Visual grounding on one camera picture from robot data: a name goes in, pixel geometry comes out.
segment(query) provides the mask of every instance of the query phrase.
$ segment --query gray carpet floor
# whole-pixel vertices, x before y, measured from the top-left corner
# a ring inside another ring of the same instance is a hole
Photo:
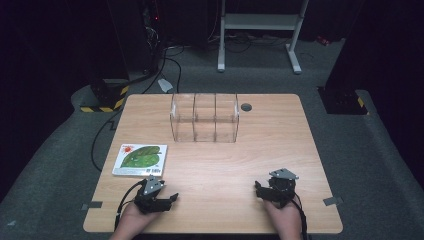
[[[367,91],[358,90],[368,115],[329,115],[317,87],[324,86],[343,42],[322,46],[299,41],[302,74],[292,72],[282,44],[228,44],[226,71],[216,71],[217,50],[173,48],[167,57],[181,66],[178,90],[299,95],[344,229],[340,234],[310,234],[310,239],[424,239],[424,193],[390,140]],[[175,92],[179,67],[167,60],[163,76]],[[130,86],[140,94],[153,78]],[[146,92],[163,93],[155,82]],[[80,104],[89,87],[72,99],[75,112],[44,142],[0,205],[0,239],[107,239],[87,233],[86,210],[100,172],[91,162],[93,140],[114,113],[84,113]],[[120,115],[113,120],[115,125]],[[114,131],[106,126],[94,146],[102,166]],[[276,236],[145,235],[144,239],[277,239]]]

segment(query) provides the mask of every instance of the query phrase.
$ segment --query book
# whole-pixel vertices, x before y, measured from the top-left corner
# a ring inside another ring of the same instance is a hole
[[[162,176],[167,145],[122,144],[112,174]]]

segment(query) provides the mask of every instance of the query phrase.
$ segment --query person's right hand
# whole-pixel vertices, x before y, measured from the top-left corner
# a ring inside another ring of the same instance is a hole
[[[293,199],[299,205],[297,196]],[[274,228],[277,230],[281,240],[300,240],[302,231],[302,221],[299,210],[289,202],[283,208],[268,200],[263,200],[265,209],[271,218]]]

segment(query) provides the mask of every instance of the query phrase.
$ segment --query black and yellow hazard tape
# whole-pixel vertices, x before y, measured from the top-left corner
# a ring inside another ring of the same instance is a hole
[[[121,89],[119,96],[117,97],[114,104],[109,106],[80,106],[82,112],[114,112],[118,111],[124,103],[125,95],[128,92],[129,86]]]

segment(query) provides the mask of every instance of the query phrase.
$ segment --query hand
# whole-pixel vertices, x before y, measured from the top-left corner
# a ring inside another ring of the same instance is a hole
[[[161,212],[143,214],[133,203],[128,203],[119,220],[119,225],[110,240],[131,240],[140,234]]]
[[[299,205],[299,199],[293,199]],[[300,240],[302,231],[302,221],[299,210],[289,202],[283,208],[277,208],[274,203],[263,200],[265,209],[271,218],[274,228],[277,230],[281,240]]]

